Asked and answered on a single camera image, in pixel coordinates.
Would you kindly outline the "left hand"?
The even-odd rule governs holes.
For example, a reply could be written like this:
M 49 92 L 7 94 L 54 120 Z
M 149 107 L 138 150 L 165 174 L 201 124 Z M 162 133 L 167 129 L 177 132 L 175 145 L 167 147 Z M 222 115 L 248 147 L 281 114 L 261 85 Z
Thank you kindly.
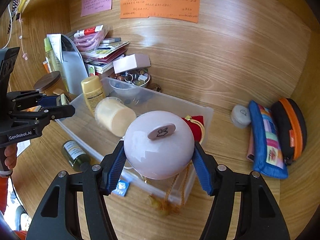
M 5 165 L 8 169 L 12 170 L 17 163 L 17 144 L 9 145 L 5 148 Z

